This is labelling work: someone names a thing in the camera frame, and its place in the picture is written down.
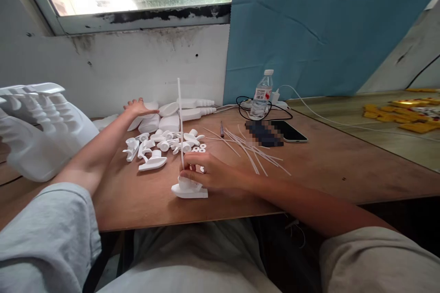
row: smartphone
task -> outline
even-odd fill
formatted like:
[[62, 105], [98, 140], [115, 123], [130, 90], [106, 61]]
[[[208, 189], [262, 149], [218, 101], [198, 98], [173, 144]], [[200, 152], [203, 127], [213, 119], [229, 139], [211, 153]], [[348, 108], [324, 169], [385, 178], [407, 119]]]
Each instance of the smartphone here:
[[290, 126], [290, 124], [284, 120], [272, 120], [270, 123], [275, 127], [275, 129], [280, 131], [280, 133], [284, 136], [284, 141], [286, 142], [305, 143], [308, 141], [303, 134]]

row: blue board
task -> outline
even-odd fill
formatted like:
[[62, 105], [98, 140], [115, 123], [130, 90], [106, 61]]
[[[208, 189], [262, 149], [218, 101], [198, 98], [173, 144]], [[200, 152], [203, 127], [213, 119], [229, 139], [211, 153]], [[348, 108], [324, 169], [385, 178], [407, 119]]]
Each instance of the blue board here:
[[429, 1], [232, 0], [224, 104], [253, 97], [265, 69], [301, 96], [355, 94]]

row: window frame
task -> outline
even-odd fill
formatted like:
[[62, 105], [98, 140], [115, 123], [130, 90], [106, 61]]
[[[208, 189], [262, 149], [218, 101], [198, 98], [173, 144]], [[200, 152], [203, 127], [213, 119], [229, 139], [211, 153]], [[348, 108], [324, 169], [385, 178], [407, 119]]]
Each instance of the window frame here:
[[51, 0], [34, 0], [56, 36], [229, 24], [231, 3], [59, 16]]

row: gray shirt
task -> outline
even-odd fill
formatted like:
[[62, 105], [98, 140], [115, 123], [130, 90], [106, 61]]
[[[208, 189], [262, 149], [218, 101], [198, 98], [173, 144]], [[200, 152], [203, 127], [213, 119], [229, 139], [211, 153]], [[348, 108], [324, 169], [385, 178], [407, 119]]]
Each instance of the gray shirt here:
[[[244, 221], [138, 231], [135, 266], [100, 292], [279, 292]], [[101, 251], [89, 193], [54, 184], [0, 233], [0, 292], [82, 291]], [[325, 292], [440, 292], [440, 260], [405, 236], [362, 228], [320, 252]]]

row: forearm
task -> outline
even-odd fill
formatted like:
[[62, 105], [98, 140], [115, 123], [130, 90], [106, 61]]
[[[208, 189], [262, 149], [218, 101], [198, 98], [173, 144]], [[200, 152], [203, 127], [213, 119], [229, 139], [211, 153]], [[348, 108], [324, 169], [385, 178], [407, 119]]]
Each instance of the forearm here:
[[334, 237], [363, 227], [396, 231], [374, 214], [345, 200], [294, 182], [242, 176], [242, 188], [256, 194], [307, 224], [325, 237]]
[[93, 195], [128, 127], [135, 118], [136, 114], [124, 111], [84, 146], [55, 176], [52, 183], [72, 182], [81, 185], [90, 192], [90, 195]]

